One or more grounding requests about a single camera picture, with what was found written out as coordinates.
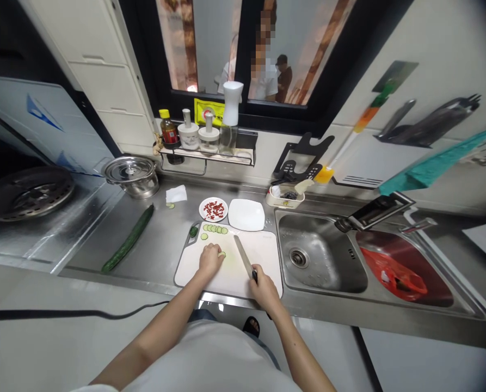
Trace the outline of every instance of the cucumber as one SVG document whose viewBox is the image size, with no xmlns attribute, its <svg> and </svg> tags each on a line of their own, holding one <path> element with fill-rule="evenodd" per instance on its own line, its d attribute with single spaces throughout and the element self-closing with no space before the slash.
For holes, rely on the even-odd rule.
<svg viewBox="0 0 486 392">
<path fill-rule="evenodd" d="M 198 234 L 198 232 L 199 232 L 199 229 L 196 226 L 192 226 L 188 233 L 190 234 L 191 238 L 194 238 Z"/>
<path fill-rule="evenodd" d="M 114 255 L 103 265 L 101 272 L 110 272 L 114 269 L 116 265 L 127 255 L 127 253 L 132 249 L 136 241 L 139 239 L 146 225 L 152 218 L 154 214 L 154 204 L 151 204 L 139 217 L 136 225 L 128 235 L 127 239 L 121 245 L 121 247 L 114 253 Z"/>
</svg>

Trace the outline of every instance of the hand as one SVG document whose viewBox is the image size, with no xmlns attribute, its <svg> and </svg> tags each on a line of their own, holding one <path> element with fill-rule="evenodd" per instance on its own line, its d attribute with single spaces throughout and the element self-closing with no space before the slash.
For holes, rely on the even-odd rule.
<svg viewBox="0 0 486 392">
<path fill-rule="evenodd" d="M 224 255 L 218 256 L 220 252 L 222 251 L 219 245 L 210 243 L 203 248 L 203 253 L 199 257 L 198 273 L 208 281 L 217 274 L 225 259 Z"/>
<path fill-rule="evenodd" d="M 266 275 L 263 268 L 259 264 L 253 264 L 252 268 L 257 271 L 257 282 L 250 280 L 250 290 L 257 303 L 268 313 L 271 317 L 278 310 L 282 309 L 281 299 L 272 279 Z"/>
</svg>

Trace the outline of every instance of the glass pane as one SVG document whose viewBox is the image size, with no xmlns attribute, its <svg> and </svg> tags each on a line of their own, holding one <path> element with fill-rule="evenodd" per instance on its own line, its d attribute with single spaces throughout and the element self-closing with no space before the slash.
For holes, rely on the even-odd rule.
<svg viewBox="0 0 486 392">
<path fill-rule="evenodd" d="M 216 94 L 233 80 L 241 2 L 156 0 L 173 89 Z"/>
<path fill-rule="evenodd" d="M 305 105 L 355 0 L 265 0 L 248 98 Z"/>
</svg>

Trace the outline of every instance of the white cutting board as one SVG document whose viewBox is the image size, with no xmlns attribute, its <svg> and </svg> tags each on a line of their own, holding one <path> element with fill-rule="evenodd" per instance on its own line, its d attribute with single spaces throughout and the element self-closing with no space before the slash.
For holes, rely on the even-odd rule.
<svg viewBox="0 0 486 392">
<path fill-rule="evenodd" d="M 204 227 L 207 224 L 227 228 L 228 233 L 218 234 L 206 231 Z M 203 233 L 208 234 L 208 239 L 201 239 Z M 241 231 L 217 223 L 201 223 L 196 242 L 183 249 L 174 277 L 175 284 L 184 287 L 192 279 L 199 268 L 199 256 L 203 252 L 203 248 L 209 243 L 214 243 L 219 244 L 221 250 L 226 253 L 226 257 L 219 272 L 206 286 L 205 291 L 240 298 L 253 298 L 250 293 L 248 273 L 244 268 L 243 260 L 233 238 L 234 235 L 239 236 L 250 263 L 260 264 L 263 267 L 264 273 L 271 277 L 277 287 L 279 297 L 282 297 L 281 270 L 275 234 L 269 231 Z"/>
</svg>

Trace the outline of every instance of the foot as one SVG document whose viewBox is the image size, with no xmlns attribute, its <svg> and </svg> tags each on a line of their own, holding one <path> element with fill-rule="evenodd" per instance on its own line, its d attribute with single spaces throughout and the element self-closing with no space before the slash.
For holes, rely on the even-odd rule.
<svg viewBox="0 0 486 392">
<path fill-rule="evenodd" d="M 243 332 L 248 332 L 256 338 L 259 337 L 259 322 L 255 317 L 250 316 L 247 318 L 243 326 Z"/>
</svg>

